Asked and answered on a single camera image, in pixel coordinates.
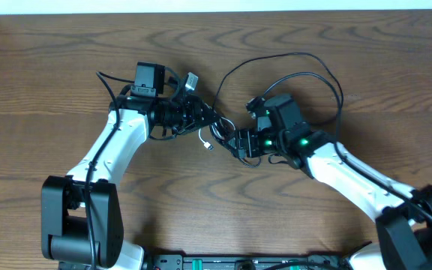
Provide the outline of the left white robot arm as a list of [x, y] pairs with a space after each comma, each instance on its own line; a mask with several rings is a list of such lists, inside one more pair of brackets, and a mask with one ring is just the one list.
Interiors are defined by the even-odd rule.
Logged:
[[137, 149], [204, 128], [219, 117], [195, 94], [198, 76], [139, 62], [134, 79], [110, 91], [108, 119], [84, 158], [41, 189], [41, 252], [63, 269], [142, 269], [143, 247], [124, 240], [118, 189]]

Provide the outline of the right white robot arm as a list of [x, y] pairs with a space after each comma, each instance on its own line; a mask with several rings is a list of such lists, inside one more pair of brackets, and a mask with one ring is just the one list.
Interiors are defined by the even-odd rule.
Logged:
[[417, 189], [368, 166], [325, 131], [312, 130], [288, 94], [255, 97], [246, 109], [256, 126], [237, 132], [239, 154], [280, 157], [375, 223], [378, 241], [349, 255], [349, 269], [432, 269], [432, 185]]

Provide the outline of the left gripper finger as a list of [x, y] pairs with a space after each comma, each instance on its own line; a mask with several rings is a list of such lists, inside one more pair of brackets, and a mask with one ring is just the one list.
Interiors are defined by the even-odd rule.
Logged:
[[202, 117], [219, 117], [220, 115], [212, 109], [206, 102], [200, 100], [199, 101], [199, 107], [201, 109], [201, 116]]
[[204, 112], [199, 120], [199, 128], [207, 127], [215, 122], [219, 122], [221, 116], [216, 112]]

